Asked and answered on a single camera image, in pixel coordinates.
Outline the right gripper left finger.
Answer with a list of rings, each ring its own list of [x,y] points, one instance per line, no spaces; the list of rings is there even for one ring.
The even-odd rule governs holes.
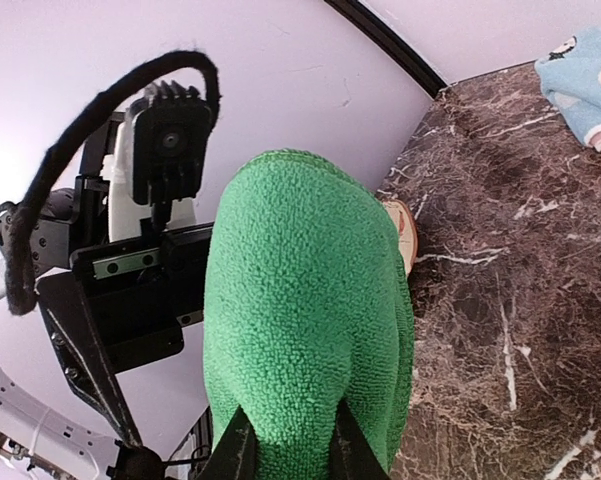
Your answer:
[[[254,480],[257,438],[251,422],[238,407],[198,480]]]

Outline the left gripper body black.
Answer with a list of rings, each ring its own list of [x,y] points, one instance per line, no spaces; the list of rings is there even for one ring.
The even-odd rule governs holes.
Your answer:
[[[116,373],[176,355],[203,320],[213,226],[194,225],[76,250],[81,284]]]

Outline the green towel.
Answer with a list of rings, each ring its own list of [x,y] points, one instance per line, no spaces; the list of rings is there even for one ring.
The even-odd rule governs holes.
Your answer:
[[[346,404],[388,473],[408,416],[414,315],[397,229],[337,166],[263,153],[227,185],[205,280],[204,382],[213,430],[237,410],[259,479],[324,479]]]

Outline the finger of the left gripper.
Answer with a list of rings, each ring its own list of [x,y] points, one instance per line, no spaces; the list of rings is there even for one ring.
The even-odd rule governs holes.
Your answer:
[[[99,413],[128,447],[143,441],[98,333],[80,283],[69,273],[36,285],[38,305],[72,392]]]

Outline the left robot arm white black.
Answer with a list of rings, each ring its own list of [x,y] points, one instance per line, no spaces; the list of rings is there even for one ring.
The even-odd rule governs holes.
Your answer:
[[[118,458],[117,436],[74,397],[62,378],[38,312],[24,330],[6,310],[0,251],[0,432],[76,479],[104,479]],[[211,426],[202,380],[201,324],[184,330],[183,351],[122,375],[122,390],[146,446],[177,468],[210,453]]]

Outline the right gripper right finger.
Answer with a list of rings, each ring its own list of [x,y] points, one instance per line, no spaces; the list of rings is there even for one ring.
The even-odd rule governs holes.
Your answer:
[[[389,480],[345,400],[338,404],[328,468],[331,480]]]

